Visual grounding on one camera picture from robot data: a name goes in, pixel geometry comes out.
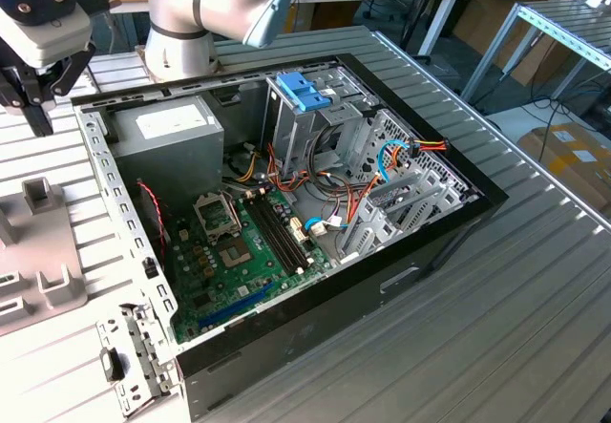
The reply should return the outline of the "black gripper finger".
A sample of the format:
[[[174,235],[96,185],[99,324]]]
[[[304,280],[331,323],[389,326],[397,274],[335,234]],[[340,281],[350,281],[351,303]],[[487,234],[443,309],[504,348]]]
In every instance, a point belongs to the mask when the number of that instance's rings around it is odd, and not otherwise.
[[[66,96],[75,82],[87,68],[96,52],[93,42],[88,42],[85,49],[53,63],[38,79],[43,97],[41,123],[37,135],[50,136],[53,133],[48,111],[53,107],[56,96]]]
[[[1,105],[14,116],[22,116],[35,136],[43,135],[43,111],[29,98],[13,69],[1,69]]]

